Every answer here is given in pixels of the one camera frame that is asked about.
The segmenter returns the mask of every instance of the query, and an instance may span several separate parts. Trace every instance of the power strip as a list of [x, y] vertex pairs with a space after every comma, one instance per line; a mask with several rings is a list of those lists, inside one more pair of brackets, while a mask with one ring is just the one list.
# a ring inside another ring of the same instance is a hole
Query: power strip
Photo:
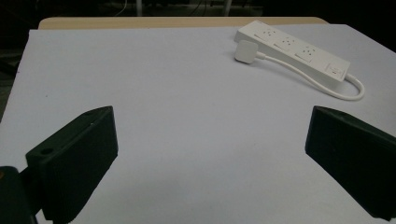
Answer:
[[234, 41], [247, 40], [257, 43], [259, 51], [289, 63], [308, 75], [331, 77], [342, 82], [350, 62], [329, 52], [288, 35], [262, 21], [253, 21], [240, 28]]

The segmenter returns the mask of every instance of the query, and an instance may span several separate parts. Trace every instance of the white tabletop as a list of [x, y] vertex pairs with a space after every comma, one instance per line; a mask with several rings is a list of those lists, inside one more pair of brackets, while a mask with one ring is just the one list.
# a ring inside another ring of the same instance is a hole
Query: white tabletop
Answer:
[[119, 156], [73, 223], [389, 223], [304, 144], [314, 105], [396, 136], [395, 53], [346, 25], [277, 26], [351, 62], [366, 95], [345, 102], [280, 65], [236, 62], [238, 28], [31, 31], [0, 124], [0, 164], [21, 171], [66, 123], [113, 105]]

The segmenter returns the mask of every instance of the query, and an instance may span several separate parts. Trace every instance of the white power strip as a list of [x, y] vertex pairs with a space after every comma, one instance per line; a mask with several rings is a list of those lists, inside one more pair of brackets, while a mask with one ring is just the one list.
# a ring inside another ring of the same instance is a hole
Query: white power strip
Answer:
[[260, 52], [289, 63], [308, 75], [325, 75], [341, 82], [350, 66], [350, 62], [261, 21], [240, 28], [234, 41], [239, 43], [240, 40], [257, 43]]

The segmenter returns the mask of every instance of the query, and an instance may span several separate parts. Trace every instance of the electrical outlet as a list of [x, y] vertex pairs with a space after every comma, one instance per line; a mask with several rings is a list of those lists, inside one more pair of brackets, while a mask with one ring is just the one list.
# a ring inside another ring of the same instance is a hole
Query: electrical outlet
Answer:
[[257, 43], [260, 52], [289, 63], [309, 76], [330, 77], [341, 82], [350, 66], [350, 62], [261, 21], [240, 28], [234, 41], [240, 40]]

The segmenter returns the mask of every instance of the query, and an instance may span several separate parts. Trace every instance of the white cable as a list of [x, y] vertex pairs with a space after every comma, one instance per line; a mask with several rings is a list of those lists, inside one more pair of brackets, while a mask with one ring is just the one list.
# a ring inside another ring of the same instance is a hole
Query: white cable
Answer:
[[288, 67], [289, 69], [291, 69], [292, 71], [296, 72], [297, 74], [299, 74], [300, 76], [302, 76], [303, 78], [305, 78], [308, 82], [310, 82], [312, 85], [314, 85], [315, 87], [317, 87], [320, 91], [323, 91], [327, 94], [329, 94], [330, 96], [333, 96], [335, 98], [339, 98], [341, 100], [346, 100], [346, 101], [358, 101], [360, 100], [365, 93], [365, 88], [363, 86], [363, 84], [354, 76], [350, 75], [350, 74], [346, 74], [346, 80], [350, 83], [352, 83], [354, 86], [356, 86], [356, 88], [358, 88], [359, 90], [359, 94], [355, 95], [355, 96], [346, 96], [340, 93], [337, 93], [335, 91], [330, 90], [329, 88], [323, 86], [322, 84], [318, 83], [317, 81], [315, 81], [312, 77], [310, 77], [309, 75], [307, 75], [306, 73], [304, 73], [303, 71], [301, 71], [300, 69], [294, 67], [293, 65], [289, 64], [289, 63], [285, 63], [283, 61], [280, 61], [279, 59], [267, 56], [261, 52], [256, 53], [256, 57], [259, 59], [263, 59], [263, 60], [268, 60], [274, 63], [279, 63], [283, 66]]
[[119, 13], [117, 13], [114, 17], [118, 17], [125, 10], [127, 4], [128, 4], [128, 0], [125, 0], [124, 8]]

